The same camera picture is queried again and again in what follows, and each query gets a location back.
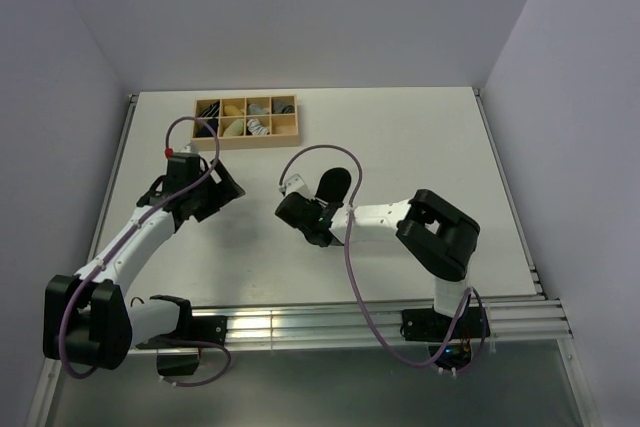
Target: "black object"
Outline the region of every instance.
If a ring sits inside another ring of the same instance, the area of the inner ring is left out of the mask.
[[[193,184],[204,173],[202,158],[198,154],[174,153],[168,158],[167,173],[158,177],[151,184],[149,190],[140,197],[136,205],[138,207],[156,205],[175,192]],[[165,205],[164,210],[173,214],[176,231],[191,216],[201,222],[232,200],[245,194],[222,162],[218,161],[215,173],[220,178],[219,182],[209,176],[195,189]]]
[[[181,340],[209,342],[224,345],[227,335],[227,317],[224,315],[207,315],[194,317],[191,302],[169,295],[154,295],[152,299],[173,302],[180,307],[178,324],[173,332],[162,334],[148,342],[136,345],[140,350],[166,349],[179,347]]]
[[[214,132],[218,132],[218,118],[215,117],[213,119],[207,119],[207,124],[214,130]],[[200,126],[200,128],[196,131],[196,138],[204,138],[204,137],[213,137],[213,134],[207,129],[205,126]]]
[[[476,250],[478,223],[429,190],[418,190],[409,204],[411,208],[398,223],[396,237],[439,279],[463,280]],[[434,234],[426,225],[436,221],[440,225]]]
[[[163,377],[193,375],[200,365],[198,354],[158,354],[156,370]]]
[[[439,314],[432,308],[407,309],[402,311],[400,333],[406,341],[438,343],[444,340],[450,324],[450,317]],[[491,330],[488,325],[484,325],[484,316],[480,307],[467,307],[456,323],[451,339],[480,339],[485,327],[485,337],[489,337]]]
[[[347,169],[342,167],[329,169],[322,174],[316,191],[316,199],[327,203],[342,204],[350,186],[351,174]]]
[[[433,357],[440,347],[436,345],[429,346],[429,355]],[[464,344],[449,344],[445,351],[436,359],[434,362],[438,367],[442,367],[443,369],[451,370],[452,368],[461,369],[473,358],[473,353],[471,352],[471,348],[465,346]]]
[[[44,294],[45,357],[59,359],[58,333],[69,299],[80,285],[77,276],[56,275]],[[80,312],[91,304],[90,311]],[[65,339],[71,362],[113,370],[127,356],[133,332],[122,292],[110,281],[91,282],[75,306]]]
[[[316,199],[307,199],[293,192],[280,202],[276,216],[302,232],[310,244],[328,247],[342,245],[329,230],[331,219],[340,207],[342,203],[323,205]]]

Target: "small object in tray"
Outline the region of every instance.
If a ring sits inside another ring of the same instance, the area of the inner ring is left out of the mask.
[[[269,128],[262,125],[258,119],[249,119],[247,129],[252,135],[269,135]]]
[[[244,119],[234,120],[229,127],[224,129],[223,137],[239,137],[244,133]]]
[[[249,115],[269,115],[265,109],[262,108],[260,104],[249,104]]]
[[[211,126],[211,128],[213,129],[214,132],[218,131],[218,119],[217,118],[216,119],[207,119],[207,124],[209,124]],[[200,126],[200,128],[196,132],[195,136],[196,136],[196,138],[213,137],[213,135],[211,135],[211,131],[209,129],[207,129],[206,127],[204,127],[204,126]]]
[[[205,110],[203,110],[198,117],[217,117],[220,113],[220,101],[217,100]]]
[[[295,109],[293,105],[280,99],[273,99],[273,113],[274,114],[293,114]]]
[[[235,105],[225,105],[224,106],[224,115],[226,115],[228,117],[242,117],[244,114]]]

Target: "yellow object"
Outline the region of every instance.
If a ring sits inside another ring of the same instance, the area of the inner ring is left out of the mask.
[[[224,106],[224,115],[226,115],[228,117],[242,117],[244,114],[235,105],[225,105]]]
[[[231,122],[231,125],[224,129],[223,137],[239,137],[244,134],[244,119],[237,119]]]

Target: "striped object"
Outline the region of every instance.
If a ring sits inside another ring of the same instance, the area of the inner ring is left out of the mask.
[[[262,125],[258,119],[249,119],[247,129],[252,135],[269,135],[269,128]]]

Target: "wire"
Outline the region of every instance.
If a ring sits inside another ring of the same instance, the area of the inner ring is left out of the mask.
[[[134,301],[136,301],[136,300],[139,300],[139,301],[140,301],[140,303],[141,303],[142,305],[144,305],[144,300],[142,300],[140,297],[133,297],[133,298],[131,299],[131,302],[129,302],[129,307],[133,307],[133,302],[134,302]]]
[[[202,355],[201,349],[203,348],[218,349],[224,352],[224,355],[227,357],[227,361],[225,362],[222,369],[220,369],[220,372],[218,372],[217,374],[205,380],[200,380],[197,382],[182,382],[179,380],[174,380],[171,377],[162,377],[162,380],[164,380],[165,382],[171,385],[175,385],[177,387],[200,387],[202,385],[207,385],[207,384],[210,384],[211,382],[218,380],[220,377],[222,377],[227,372],[227,370],[229,370],[229,367],[231,366],[231,352],[229,352],[229,350],[222,345],[214,344],[212,342],[201,342],[196,340],[176,340],[176,339],[167,339],[165,337],[161,337],[161,339],[163,342],[174,344],[179,347],[198,347],[198,352],[200,353],[200,355]]]
[[[78,299],[80,298],[80,295],[82,294],[84,289],[86,289],[87,285],[89,285],[89,283],[92,282],[100,274],[100,272],[106,269],[106,266],[109,265],[109,262],[113,260],[116,254],[122,249],[122,247],[124,247],[124,245],[126,245],[129,239],[131,239],[131,237],[136,233],[138,229],[140,229],[142,224],[144,224],[149,219],[149,217],[151,217],[153,214],[158,212],[169,202],[177,199],[181,195],[184,195],[187,192],[198,187],[202,182],[204,182],[207,179],[209,175],[212,174],[212,172],[218,165],[218,160],[220,158],[220,141],[218,140],[218,136],[215,130],[207,122],[197,117],[184,116],[174,120],[169,126],[169,128],[167,129],[167,133],[165,135],[165,142],[164,142],[165,148],[169,149],[169,139],[171,137],[171,132],[173,131],[175,126],[187,120],[196,122],[200,124],[202,127],[205,127],[207,130],[209,130],[216,144],[215,157],[213,161],[211,161],[211,165],[209,166],[209,169],[204,174],[202,174],[202,176],[198,178],[195,182],[184,187],[183,189],[180,189],[178,192],[171,194],[169,197],[163,199],[161,202],[157,203],[156,205],[151,207],[151,209],[149,209],[144,214],[142,214],[142,216],[140,216],[138,221],[134,225],[132,225],[129,228],[129,230],[127,230],[122,235],[122,237],[118,239],[118,241],[115,243],[113,248],[111,248],[105,254],[104,258],[99,259],[98,265],[96,265],[96,267],[89,273],[89,275],[87,275],[87,277],[85,277],[85,279],[82,282],[80,282],[80,285],[78,286],[78,288],[71,295],[71,298],[67,303],[67,307],[65,308],[64,313],[62,315],[62,321],[60,322],[60,331],[58,333],[58,354],[60,356],[60,362],[62,363],[63,369],[69,376],[73,377],[74,379],[86,379],[91,374],[93,374],[97,369],[96,366],[93,366],[86,372],[78,372],[74,370],[74,368],[71,366],[71,363],[69,361],[69,356],[67,355],[67,347],[65,344],[65,339],[67,337],[67,329],[69,327],[69,321],[71,320],[71,314],[75,310],[75,305],[78,302]]]
[[[482,334],[482,339],[480,341],[480,347],[478,349],[478,355],[480,354],[480,352],[482,351],[482,348],[484,346],[484,342],[485,342],[485,337],[486,337],[486,328],[487,328],[487,316],[486,313],[484,311],[484,308],[482,306],[482,299],[480,298],[480,295],[478,294],[478,291],[473,288],[473,287],[469,287],[467,288],[464,293],[462,294],[462,298],[460,299],[460,303],[458,304],[458,308],[456,309],[456,312],[453,316],[453,318],[451,319],[451,324],[449,325],[449,329],[447,330],[447,333],[445,335],[444,340],[442,341],[442,344],[440,345],[440,348],[436,351],[436,353],[429,357],[427,360],[422,361],[422,362],[416,362],[413,360],[409,360],[406,357],[402,356],[397,350],[395,350],[391,345],[389,345],[389,343],[385,340],[385,338],[382,336],[382,334],[380,333],[380,331],[378,330],[378,327],[376,327],[375,322],[373,321],[371,314],[369,313],[369,310],[367,309],[367,306],[364,302],[364,300],[362,299],[362,295],[360,294],[360,289],[358,288],[358,284],[356,282],[356,278],[355,278],[355,274],[353,271],[353,265],[351,264],[351,249],[350,249],[350,243],[351,243],[351,231],[353,229],[353,223],[355,222],[355,214],[354,214],[354,207],[353,207],[353,203],[354,200],[356,198],[356,195],[358,194],[358,191],[360,190],[360,186],[362,185],[362,177],[363,177],[363,172],[362,172],[362,165],[360,164],[360,161],[357,159],[357,157],[352,154],[349,150],[343,148],[343,147],[339,147],[337,145],[331,145],[331,144],[320,144],[320,145],[314,145],[311,147],[307,147],[305,149],[302,149],[300,152],[298,152],[296,155],[294,155],[291,160],[287,163],[287,165],[285,165],[284,170],[282,171],[282,175],[280,175],[280,180],[278,181],[280,187],[283,186],[284,184],[284,179],[287,175],[287,171],[289,170],[289,168],[291,167],[291,165],[295,162],[295,160],[300,157],[302,154],[305,154],[307,152],[310,152],[312,150],[317,150],[317,149],[332,149],[332,150],[338,150],[340,152],[345,153],[346,155],[348,155],[353,162],[356,164],[356,168],[358,169],[358,180],[356,182],[356,186],[353,189],[353,192],[351,193],[351,196],[349,197],[349,202],[348,202],[348,218],[347,218],[347,229],[346,229],[346,233],[345,233],[345,239],[344,239],[344,261],[345,261],[345,266],[347,268],[347,275],[349,277],[349,283],[351,284],[351,289],[353,290],[353,294],[356,297],[356,302],[358,303],[358,307],[360,308],[360,312],[362,312],[362,315],[364,316],[364,319],[367,323],[367,325],[369,326],[369,329],[371,330],[371,332],[373,333],[373,335],[375,336],[376,340],[378,341],[378,343],[389,353],[391,354],[396,360],[400,361],[401,363],[409,366],[409,367],[413,367],[413,368],[426,368],[429,367],[430,365],[434,364],[442,355],[442,353],[445,351],[445,349],[447,348],[449,342],[451,341],[451,337],[453,336],[453,331],[456,327],[456,324],[458,322],[458,319],[461,317],[461,315],[463,314],[463,311],[466,311],[466,307],[468,306],[468,302],[471,299],[471,295],[473,294],[476,299],[478,300],[478,305],[483,313],[483,319],[484,319],[484,326],[483,326],[483,334]],[[467,370],[471,364],[473,363],[473,360],[476,356],[474,356],[471,361],[469,362],[469,364],[467,364],[465,367],[458,369],[457,373],[463,372],[465,370]]]

